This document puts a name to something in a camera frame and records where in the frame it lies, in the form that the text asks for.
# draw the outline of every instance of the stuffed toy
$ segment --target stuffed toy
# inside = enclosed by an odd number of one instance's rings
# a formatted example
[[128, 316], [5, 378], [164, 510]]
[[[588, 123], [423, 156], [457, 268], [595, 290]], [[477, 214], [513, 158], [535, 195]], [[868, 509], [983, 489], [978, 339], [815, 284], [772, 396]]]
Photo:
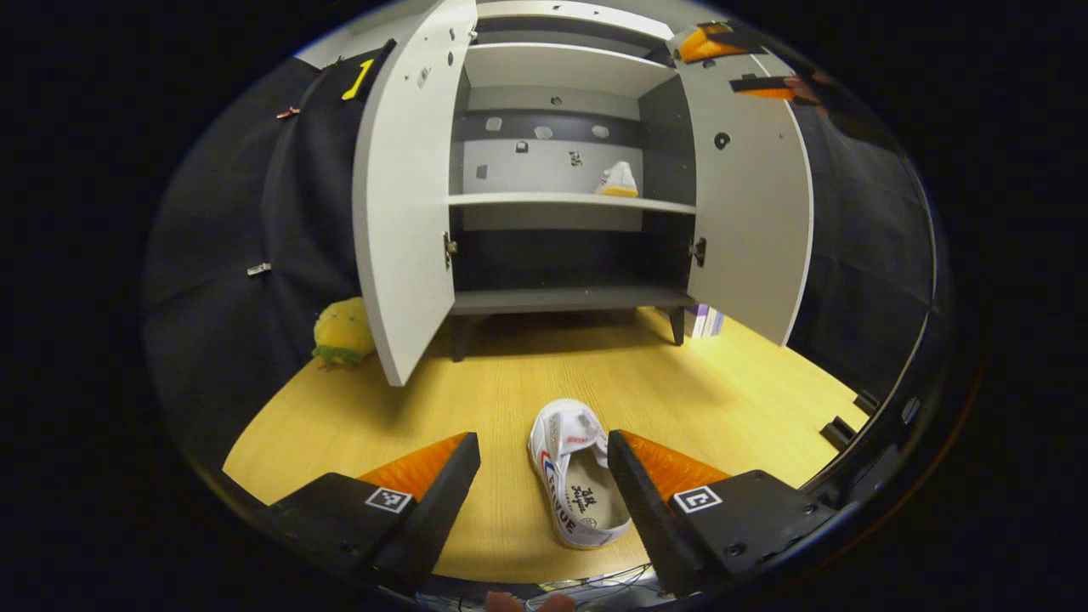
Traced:
[[367, 323], [367, 308], [361, 297], [334, 302], [325, 308], [313, 326], [314, 357], [324, 365], [341, 364], [355, 367], [363, 357], [374, 352], [374, 336]]

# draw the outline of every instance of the orange object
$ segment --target orange object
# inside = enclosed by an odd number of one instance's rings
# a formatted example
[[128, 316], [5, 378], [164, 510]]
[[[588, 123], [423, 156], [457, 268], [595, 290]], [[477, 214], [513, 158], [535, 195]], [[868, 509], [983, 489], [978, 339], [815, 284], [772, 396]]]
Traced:
[[416, 503], [419, 503], [466, 436], [468, 431], [424, 446], [372, 469], [358, 479], [394, 491], [411, 493], [416, 498]]
[[721, 23], [698, 26], [695, 34], [689, 36], [688, 39], [680, 45], [680, 48], [678, 49], [680, 51], [680, 59], [683, 60], [684, 63], [691, 63], [705, 60], [707, 58], [751, 52], [747, 49], [734, 47], [724, 42], [717, 42], [707, 38], [708, 34], [730, 34], [732, 32], [733, 29], [731, 27]]
[[795, 96], [793, 89], [749, 89], [746, 91], [738, 91], [738, 94], [759, 96], [761, 98], [778, 98], [780, 100], [792, 100]]
[[678, 453], [668, 446], [663, 446], [622, 429], [619, 430], [619, 433], [631, 446], [634, 456], [639, 458], [642, 467], [654, 482], [654, 487], [657, 488], [658, 494], [662, 495], [662, 501], [666, 504], [669, 503], [672, 495], [681, 491], [689, 491], [729, 478], [725, 472], [695, 461], [683, 453]]

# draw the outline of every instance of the human finger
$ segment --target human finger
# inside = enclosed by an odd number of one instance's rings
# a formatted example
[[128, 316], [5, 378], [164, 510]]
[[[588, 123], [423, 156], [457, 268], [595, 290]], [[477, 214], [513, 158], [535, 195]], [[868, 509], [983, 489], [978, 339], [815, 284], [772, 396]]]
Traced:
[[577, 601], [573, 598], [557, 593], [547, 598], [544, 605], [541, 605], [536, 610], [537, 612], [574, 612], [576, 603]]
[[492, 591], [487, 593], [487, 612], [524, 612], [524, 608], [514, 596]]

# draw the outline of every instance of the open cabinet door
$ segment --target open cabinet door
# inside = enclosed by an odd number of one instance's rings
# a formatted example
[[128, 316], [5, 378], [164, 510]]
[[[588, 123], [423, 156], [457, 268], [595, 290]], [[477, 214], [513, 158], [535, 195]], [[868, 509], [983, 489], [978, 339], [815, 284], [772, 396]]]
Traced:
[[692, 258], [688, 294], [786, 344], [808, 274], [812, 174], [789, 102], [729, 85], [745, 74], [769, 76], [765, 57], [677, 60], [695, 138], [694, 240], [706, 240], [702, 265]]
[[445, 0], [394, 48], [359, 124], [351, 186], [362, 298], [390, 383], [401, 387], [454, 304], [449, 139], [474, 0]]

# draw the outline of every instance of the black curtain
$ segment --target black curtain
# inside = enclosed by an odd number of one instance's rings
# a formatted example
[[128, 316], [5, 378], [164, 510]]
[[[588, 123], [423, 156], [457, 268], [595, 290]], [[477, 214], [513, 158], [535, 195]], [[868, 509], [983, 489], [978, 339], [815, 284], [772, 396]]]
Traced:
[[[351, 168], [390, 50], [321, 71], [288, 59], [215, 120], [163, 197], [146, 264], [144, 345], [168, 426], [217, 477], [252, 417], [310, 359], [320, 311], [361, 294]], [[371, 58], [363, 87], [343, 100]], [[288, 107], [301, 112], [276, 119]], [[264, 262], [270, 271], [247, 274]]]
[[813, 253], [788, 346], [882, 400], [906, 364], [932, 293], [925, 200], [904, 157], [791, 105], [808, 151]]

